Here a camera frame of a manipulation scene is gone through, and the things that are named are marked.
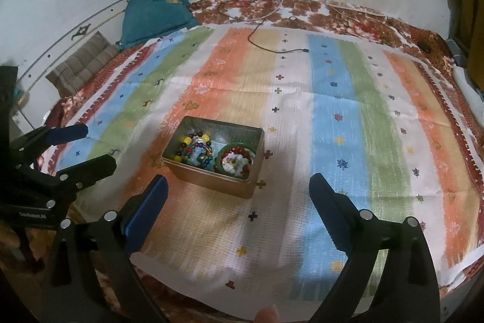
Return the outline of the striped brown cushion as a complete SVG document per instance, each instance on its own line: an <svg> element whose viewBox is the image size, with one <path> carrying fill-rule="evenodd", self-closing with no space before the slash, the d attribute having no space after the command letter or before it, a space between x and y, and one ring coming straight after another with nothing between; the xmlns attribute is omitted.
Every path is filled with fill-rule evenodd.
<svg viewBox="0 0 484 323"><path fill-rule="evenodd" d="M56 66L46 79L53 84L60 97L74 96L119 52L118 46L96 32L67 60Z"/></svg>

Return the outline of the white jade pendant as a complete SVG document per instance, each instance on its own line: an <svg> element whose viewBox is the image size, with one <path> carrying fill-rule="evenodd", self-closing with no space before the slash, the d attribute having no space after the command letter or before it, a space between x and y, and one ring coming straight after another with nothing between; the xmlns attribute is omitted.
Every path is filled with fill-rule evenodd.
<svg viewBox="0 0 484 323"><path fill-rule="evenodd" d="M240 169L243 158L241 154L230 152L221 159L221 166L225 172L235 174Z"/></svg>

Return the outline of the red floral bedsheet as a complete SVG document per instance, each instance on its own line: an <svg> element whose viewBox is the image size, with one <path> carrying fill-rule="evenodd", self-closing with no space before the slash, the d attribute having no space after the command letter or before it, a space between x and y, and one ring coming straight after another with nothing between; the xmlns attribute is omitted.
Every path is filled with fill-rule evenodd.
<svg viewBox="0 0 484 323"><path fill-rule="evenodd" d="M366 8L319 0L199 0L190 3L189 10L201 24L265 20L283 28L365 38L417 57L441 73L454 66L450 49L437 33Z"/></svg>

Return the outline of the white pillow at edge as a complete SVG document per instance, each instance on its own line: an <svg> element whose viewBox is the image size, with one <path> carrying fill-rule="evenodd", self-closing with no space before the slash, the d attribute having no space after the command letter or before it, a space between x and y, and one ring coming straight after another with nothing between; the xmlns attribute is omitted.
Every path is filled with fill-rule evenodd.
<svg viewBox="0 0 484 323"><path fill-rule="evenodd" d="M455 66L452 70L452 75L468 103L470 111L476 119L477 124L483 126L483 92L481 92L471 81L464 68Z"/></svg>

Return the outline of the striped colourful bed cloth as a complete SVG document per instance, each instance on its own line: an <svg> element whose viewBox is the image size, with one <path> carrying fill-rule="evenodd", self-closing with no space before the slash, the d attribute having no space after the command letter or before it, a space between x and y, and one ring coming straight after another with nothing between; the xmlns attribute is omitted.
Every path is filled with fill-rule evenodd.
<svg viewBox="0 0 484 323"><path fill-rule="evenodd" d="M148 42L70 117L85 139L52 148L55 173L110 154L113 176L82 192L86 220L120 208L155 175L169 197L132 261L219 311L265 305L309 318L345 264L309 198L322 174L383 220L418 219L442 293L483 255L483 163L457 89L425 61L357 38L242 26L199 27ZM186 116L264 130L252 198L178 179L162 153Z"/></svg>

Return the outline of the gold metal tin box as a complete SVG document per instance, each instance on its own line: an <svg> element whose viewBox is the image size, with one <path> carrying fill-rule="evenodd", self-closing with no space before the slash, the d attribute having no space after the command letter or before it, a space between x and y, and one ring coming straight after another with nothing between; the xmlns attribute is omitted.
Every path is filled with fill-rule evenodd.
<svg viewBox="0 0 484 323"><path fill-rule="evenodd" d="M186 116L175 129L162 159L180 180L250 199L262 168L264 139L265 132L258 127ZM230 143L246 144L255 153L246 180L221 175L213 169L219 151Z"/></svg>

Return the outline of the green jade bangle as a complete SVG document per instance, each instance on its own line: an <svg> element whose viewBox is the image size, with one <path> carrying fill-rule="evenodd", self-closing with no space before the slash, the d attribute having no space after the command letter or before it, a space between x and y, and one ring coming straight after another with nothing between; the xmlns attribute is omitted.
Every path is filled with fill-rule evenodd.
<svg viewBox="0 0 484 323"><path fill-rule="evenodd" d="M241 154L244 157L240 169L235 174L225 172L221 166L221 159L223 159L223 157L230 152ZM254 161L255 153L246 144L230 143L219 151L215 164L213 165L213 169L218 174L246 180L249 178L251 167L254 164Z"/></svg>

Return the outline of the teal cloth bundle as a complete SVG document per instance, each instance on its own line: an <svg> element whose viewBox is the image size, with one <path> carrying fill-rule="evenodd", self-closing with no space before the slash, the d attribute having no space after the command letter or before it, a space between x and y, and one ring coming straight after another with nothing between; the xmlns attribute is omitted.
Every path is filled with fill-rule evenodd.
<svg viewBox="0 0 484 323"><path fill-rule="evenodd" d="M127 49L150 38L198 25L189 0L129 0L122 23L120 48Z"/></svg>

